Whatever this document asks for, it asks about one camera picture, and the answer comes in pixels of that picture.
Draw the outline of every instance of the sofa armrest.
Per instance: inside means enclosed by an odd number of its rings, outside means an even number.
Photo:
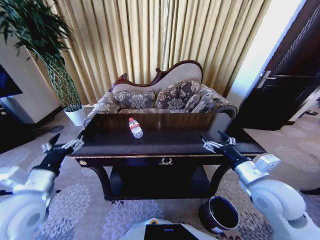
[[[226,113],[231,119],[234,119],[238,114],[238,107],[233,105],[214,89],[201,84],[199,90],[200,97],[209,97],[215,104],[212,104],[212,108],[208,110],[209,113]]]
[[[83,126],[86,128],[96,114],[117,114],[119,109],[120,104],[115,100],[114,95],[107,92],[83,120]]]

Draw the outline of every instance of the dark wooden door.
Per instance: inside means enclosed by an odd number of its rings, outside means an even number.
[[[241,106],[237,120],[245,128],[280,129],[319,87],[319,73],[320,1],[307,0]]]

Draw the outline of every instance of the patterned carpet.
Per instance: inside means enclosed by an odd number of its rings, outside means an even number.
[[[53,121],[42,127],[36,140],[1,154],[0,166],[20,165],[30,170],[43,159],[41,144],[59,130],[59,143],[65,143],[76,137],[80,127],[75,127],[60,112]],[[266,150],[282,159],[281,164],[273,170],[274,179],[296,189],[320,187],[319,116],[304,115],[294,125],[284,126],[278,131],[246,131]],[[205,166],[209,179],[215,169],[215,166]],[[107,172],[110,174],[111,168],[107,168]],[[198,209],[205,202],[204,199],[105,201],[96,174],[88,168],[81,168],[72,158],[64,160],[55,188],[61,192],[54,198],[49,218],[36,233],[36,240],[117,240],[134,223],[152,217],[190,224],[206,232],[198,217]],[[232,170],[223,177],[217,194],[228,198],[240,214],[238,229],[214,235],[217,239],[272,239],[270,226],[251,205]],[[320,196],[303,197],[307,212],[320,226]]]

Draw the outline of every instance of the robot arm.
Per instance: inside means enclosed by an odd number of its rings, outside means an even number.
[[[0,183],[12,188],[13,196],[0,203],[0,239],[28,240],[47,219],[54,197],[54,180],[65,156],[81,148],[81,139],[55,145],[60,134],[42,146],[42,163],[30,173],[14,166],[0,169]]]
[[[302,196],[284,182],[266,179],[269,170],[279,162],[272,154],[263,155],[254,163],[236,149],[236,140],[219,132],[223,141],[206,141],[203,147],[225,155],[231,168],[239,176],[239,184],[256,209],[265,215],[273,229],[274,240],[319,240],[320,228],[306,213]]]

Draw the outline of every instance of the water bottle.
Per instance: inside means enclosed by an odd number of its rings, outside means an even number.
[[[129,118],[129,127],[130,127],[130,130],[131,130],[133,136],[136,139],[140,139],[143,136],[144,133],[143,133],[139,123],[136,120],[134,120],[132,117]]]

